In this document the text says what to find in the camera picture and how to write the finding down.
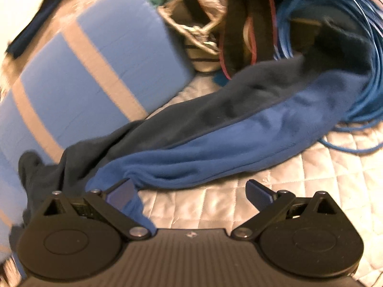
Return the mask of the blue and navy fleece garment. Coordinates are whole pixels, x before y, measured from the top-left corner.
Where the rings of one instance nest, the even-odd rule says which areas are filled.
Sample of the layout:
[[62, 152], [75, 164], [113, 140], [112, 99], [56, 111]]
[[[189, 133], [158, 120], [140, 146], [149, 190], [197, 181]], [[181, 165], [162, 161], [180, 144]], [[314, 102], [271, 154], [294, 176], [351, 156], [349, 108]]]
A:
[[355, 103], [372, 73], [373, 46], [326, 21], [301, 56], [247, 67], [218, 91], [66, 148], [59, 163], [19, 159], [24, 224], [56, 190], [78, 197], [130, 179], [142, 189], [184, 189], [260, 171], [321, 139]]

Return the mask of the dark clothes pile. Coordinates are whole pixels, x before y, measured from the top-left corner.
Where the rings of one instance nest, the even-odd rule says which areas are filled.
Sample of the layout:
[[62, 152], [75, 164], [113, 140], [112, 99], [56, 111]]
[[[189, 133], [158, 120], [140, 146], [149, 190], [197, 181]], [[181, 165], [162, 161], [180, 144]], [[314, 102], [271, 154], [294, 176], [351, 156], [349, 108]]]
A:
[[168, 0], [157, 8], [183, 38], [196, 71], [243, 68], [276, 57], [276, 8], [283, 0]]

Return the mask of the white quilted bedspread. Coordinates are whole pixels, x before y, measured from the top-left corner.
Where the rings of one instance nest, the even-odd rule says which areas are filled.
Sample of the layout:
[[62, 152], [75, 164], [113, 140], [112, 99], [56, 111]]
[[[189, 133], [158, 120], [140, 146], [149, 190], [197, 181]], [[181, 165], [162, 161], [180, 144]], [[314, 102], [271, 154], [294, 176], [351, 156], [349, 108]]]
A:
[[364, 241], [355, 278], [382, 285], [382, 152], [357, 156], [315, 144], [302, 154], [258, 173], [242, 173], [178, 191], [143, 190], [144, 214], [159, 228], [231, 230], [256, 214], [245, 197], [255, 179], [272, 190], [298, 197], [327, 191]]

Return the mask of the blue pillow with grey stripes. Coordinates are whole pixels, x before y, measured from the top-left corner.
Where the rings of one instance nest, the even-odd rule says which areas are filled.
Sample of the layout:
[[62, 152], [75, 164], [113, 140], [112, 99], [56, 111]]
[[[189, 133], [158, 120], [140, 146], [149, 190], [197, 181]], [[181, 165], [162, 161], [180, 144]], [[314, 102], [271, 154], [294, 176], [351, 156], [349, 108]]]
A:
[[1, 102], [1, 157], [65, 148], [144, 119], [192, 80], [177, 37], [147, 0], [98, 0], [25, 66]]

